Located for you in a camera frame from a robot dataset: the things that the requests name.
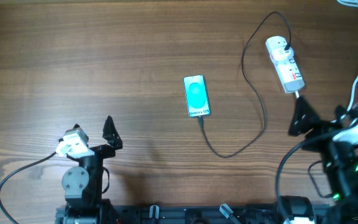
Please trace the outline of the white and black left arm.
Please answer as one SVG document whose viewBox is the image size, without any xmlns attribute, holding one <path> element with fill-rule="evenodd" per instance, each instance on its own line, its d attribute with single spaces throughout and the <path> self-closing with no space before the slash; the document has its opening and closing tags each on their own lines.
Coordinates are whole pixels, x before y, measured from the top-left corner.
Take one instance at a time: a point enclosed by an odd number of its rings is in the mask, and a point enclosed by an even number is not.
<svg viewBox="0 0 358 224">
<path fill-rule="evenodd" d="M 103 161 L 116 156 L 122 149 L 122 139 L 111 116 L 105 120 L 102 138 L 106 144 L 89 147 L 89 137 L 78 124 L 65 132 L 55 152 L 78 163 L 62 177 L 66 205 L 55 214 L 56 224 L 121 223 L 120 214 L 109 199 L 103 199 L 109 186 L 103 187 L 103 174 L 109 171 Z"/>
</svg>

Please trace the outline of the blue screen smartphone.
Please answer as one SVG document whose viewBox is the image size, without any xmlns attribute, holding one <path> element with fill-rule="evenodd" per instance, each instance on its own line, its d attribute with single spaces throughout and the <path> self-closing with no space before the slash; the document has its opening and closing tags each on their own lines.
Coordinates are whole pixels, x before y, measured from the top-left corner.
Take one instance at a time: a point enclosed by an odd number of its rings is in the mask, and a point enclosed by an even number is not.
<svg viewBox="0 0 358 224">
<path fill-rule="evenodd" d="M 210 115 L 208 92 L 203 75 L 183 78 L 188 115 L 191 118 Z"/>
</svg>

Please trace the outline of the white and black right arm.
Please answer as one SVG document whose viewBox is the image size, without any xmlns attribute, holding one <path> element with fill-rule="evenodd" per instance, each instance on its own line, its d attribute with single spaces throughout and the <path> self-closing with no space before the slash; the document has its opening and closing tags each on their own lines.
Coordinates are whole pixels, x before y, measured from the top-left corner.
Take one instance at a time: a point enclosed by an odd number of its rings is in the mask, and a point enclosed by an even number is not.
<svg viewBox="0 0 358 224">
<path fill-rule="evenodd" d="M 299 149 L 320 154 L 334 206 L 326 210 L 322 223 L 358 223 L 358 104 L 349 110 L 337 106 L 336 121 L 322 120 L 306 98 L 300 96 L 295 101 L 288 133 L 291 136 L 305 135 L 305 140 L 292 148 L 280 162 L 275 176 L 277 212 L 283 223 L 314 222 L 315 215 L 310 211 L 295 214 L 299 204 L 293 197 L 280 193 L 280 174 L 290 156 Z"/>
</svg>

